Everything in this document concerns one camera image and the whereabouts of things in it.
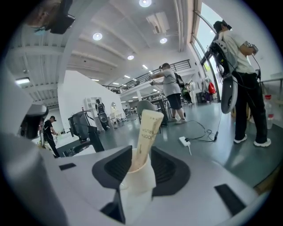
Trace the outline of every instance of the glass wall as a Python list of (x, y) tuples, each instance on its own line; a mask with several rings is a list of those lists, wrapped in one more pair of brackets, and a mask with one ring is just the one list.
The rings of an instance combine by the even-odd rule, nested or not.
[(213, 41), (216, 35), (212, 26), (216, 21), (222, 21), (222, 18), (204, 3), (202, 3), (202, 9), (201, 9), (201, 12), (199, 12), (199, 14), (204, 19), (202, 19), (201, 16), (199, 16), (197, 13), (194, 13), (194, 14), (195, 14), (194, 16), (199, 17), (199, 28), (196, 34), (194, 35), (196, 36), (201, 46), (195, 40), (195, 38), (191, 39), (191, 43), (195, 47), (198, 56), (201, 59), (203, 59), (202, 65), (203, 65), (205, 74), (210, 79), (210, 81), (213, 83), (216, 91), (218, 92), (217, 96), (215, 96), (214, 98), (220, 101), (221, 95), (222, 95), (222, 81), (216, 69), (216, 63), (213, 57), (211, 57), (210, 59), (204, 58), (205, 54), (203, 53), (202, 48), (204, 49), (204, 51), (207, 51), (208, 47), (211, 45), (211, 42)]

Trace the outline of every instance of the white sneaker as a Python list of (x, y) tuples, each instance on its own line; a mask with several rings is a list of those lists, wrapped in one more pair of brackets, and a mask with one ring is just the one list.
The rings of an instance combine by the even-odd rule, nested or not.
[(172, 119), (169, 119), (167, 122), (177, 122), (178, 120), (176, 118), (172, 118)]
[(245, 141), (247, 138), (248, 138), (248, 136), (245, 134), (245, 137), (243, 139), (241, 139), (241, 140), (234, 139), (234, 142), (235, 143), (241, 143), (241, 142)]
[(257, 147), (268, 147), (269, 145), (271, 145), (271, 140), (267, 138), (267, 141), (265, 143), (257, 143), (256, 141), (254, 141), (253, 144)]
[(180, 119), (180, 120), (177, 121), (175, 124), (176, 124), (176, 125), (181, 125), (181, 124), (184, 124), (184, 123), (186, 123), (186, 122), (187, 122), (186, 119)]

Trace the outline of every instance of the white pillar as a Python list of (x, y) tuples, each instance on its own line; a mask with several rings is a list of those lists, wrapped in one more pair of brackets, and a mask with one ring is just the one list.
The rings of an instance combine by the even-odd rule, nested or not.
[(141, 96), (140, 90), (137, 91), (137, 95), (138, 95), (138, 101), (141, 101), (142, 100), (142, 96)]

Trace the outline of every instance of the power cord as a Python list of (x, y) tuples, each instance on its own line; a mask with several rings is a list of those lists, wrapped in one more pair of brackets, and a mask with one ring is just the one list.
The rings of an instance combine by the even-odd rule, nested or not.
[[(185, 141), (186, 141), (186, 142), (188, 142), (188, 141), (190, 141), (190, 140), (197, 140), (197, 141), (202, 141), (202, 142), (214, 142), (214, 141), (216, 141), (216, 140), (217, 140), (217, 136), (218, 136), (218, 131), (219, 131), (219, 125), (220, 125), (220, 122), (221, 122), (221, 118), (222, 118), (222, 113), (221, 113), (220, 120), (219, 120), (219, 123), (218, 123), (217, 132), (216, 132), (215, 134), (212, 132), (211, 129), (206, 130), (205, 127), (204, 127), (202, 124), (200, 124), (199, 122), (197, 122), (197, 121), (195, 121), (195, 120), (190, 120), (190, 121), (188, 121), (188, 123), (189, 123), (189, 122), (196, 122), (197, 124), (199, 124), (199, 125), (203, 128), (204, 134), (203, 134), (202, 136), (200, 136), (200, 137), (195, 137), (195, 138), (187, 137), (187, 138), (185, 138)], [(208, 137), (210, 140), (201, 139), (201, 138), (203, 138), (206, 134), (207, 134), (207, 137)]]

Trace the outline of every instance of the black t-shirt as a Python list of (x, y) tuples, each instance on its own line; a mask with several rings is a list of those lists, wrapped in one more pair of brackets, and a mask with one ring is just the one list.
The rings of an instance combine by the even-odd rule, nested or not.
[(44, 123), (45, 133), (48, 134), (48, 135), (52, 135), (50, 127), (53, 127), (53, 126), (52, 126), (52, 123), (50, 122), (50, 120), (48, 119)]

